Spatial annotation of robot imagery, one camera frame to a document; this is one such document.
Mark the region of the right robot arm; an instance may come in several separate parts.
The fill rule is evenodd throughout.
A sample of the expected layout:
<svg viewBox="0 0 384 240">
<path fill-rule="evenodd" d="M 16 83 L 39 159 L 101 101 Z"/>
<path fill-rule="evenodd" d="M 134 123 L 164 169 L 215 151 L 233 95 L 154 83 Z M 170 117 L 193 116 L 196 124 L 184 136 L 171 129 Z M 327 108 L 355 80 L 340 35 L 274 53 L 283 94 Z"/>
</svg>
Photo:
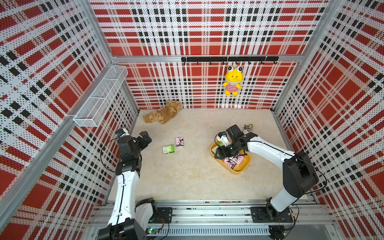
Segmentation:
<svg viewBox="0 0 384 240">
<path fill-rule="evenodd" d="M 266 215 L 260 220 L 275 222 L 289 212 L 289 207 L 319 183 L 319 177 L 308 155 L 277 147 L 263 140 L 257 134 L 243 133 L 237 125 L 215 136 L 216 160 L 234 160 L 245 156 L 247 152 L 257 154 L 275 164 L 282 170 L 283 187 L 274 196 L 267 199 Z"/>
</svg>

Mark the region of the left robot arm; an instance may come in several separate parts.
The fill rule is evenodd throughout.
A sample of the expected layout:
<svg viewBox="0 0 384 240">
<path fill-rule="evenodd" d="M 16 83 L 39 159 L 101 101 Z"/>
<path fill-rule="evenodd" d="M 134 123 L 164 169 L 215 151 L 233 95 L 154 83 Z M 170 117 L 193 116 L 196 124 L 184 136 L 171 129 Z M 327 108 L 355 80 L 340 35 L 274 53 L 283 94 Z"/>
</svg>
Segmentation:
<svg viewBox="0 0 384 240">
<path fill-rule="evenodd" d="M 127 129 L 116 132 L 120 158 L 116 167 L 118 188 L 116 202 L 107 227 L 99 230 L 98 240 L 145 240 L 147 226 L 157 213 L 153 198 L 136 204 L 136 193 L 142 168 L 141 152 L 151 142 L 148 132 L 136 138 Z"/>
</svg>

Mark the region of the pink tissue pack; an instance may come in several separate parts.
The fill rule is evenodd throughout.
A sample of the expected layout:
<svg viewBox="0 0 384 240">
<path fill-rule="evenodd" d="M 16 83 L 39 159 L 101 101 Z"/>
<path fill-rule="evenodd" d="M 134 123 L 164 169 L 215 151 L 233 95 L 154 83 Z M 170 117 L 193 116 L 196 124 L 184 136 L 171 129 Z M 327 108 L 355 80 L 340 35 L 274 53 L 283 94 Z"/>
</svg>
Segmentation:
<svg viewBox="0 0 384 240">
<path fill-rule="evenodd" d="M 185 147 L 185 141 L 183 137 L 176 137 L 175 140 L 175 147 L 176 148 L 184 148 Z"/>
<path fill-rule="evenodd" d="M 244 159 L 245 159 L 245 156 L 243 156 L 243 155 L 238 155 L 238 156 L 232 158 L 232 160 L 233 160 L 237 165 L 240 165 Z"/>
<path fill-rule="evenodd" d="M 237 163 L 235 161 L 233 161 L 232 159 L 224 159 L 223 160 L 223 163 L 228 167 L 230 168 L 231 170 L 234 169 L 234 167 L 237 165 Z"/>
</svg>

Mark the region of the green tissue pack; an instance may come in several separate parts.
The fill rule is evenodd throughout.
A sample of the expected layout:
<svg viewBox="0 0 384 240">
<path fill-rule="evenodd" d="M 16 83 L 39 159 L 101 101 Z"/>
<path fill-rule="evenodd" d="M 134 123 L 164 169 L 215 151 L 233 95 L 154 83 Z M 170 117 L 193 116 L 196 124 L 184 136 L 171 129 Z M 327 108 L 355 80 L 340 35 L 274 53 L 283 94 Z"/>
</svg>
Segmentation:
<svg viewBox="0 0 384 240">
<path fill-rule="evenodd" d="M 175 152 L 175 146 L 174 145 L 166 145 L 166 146 L 163 146 L 162 149 L 163 149 L 164 155 L 172 154 Z"/>
</svg>

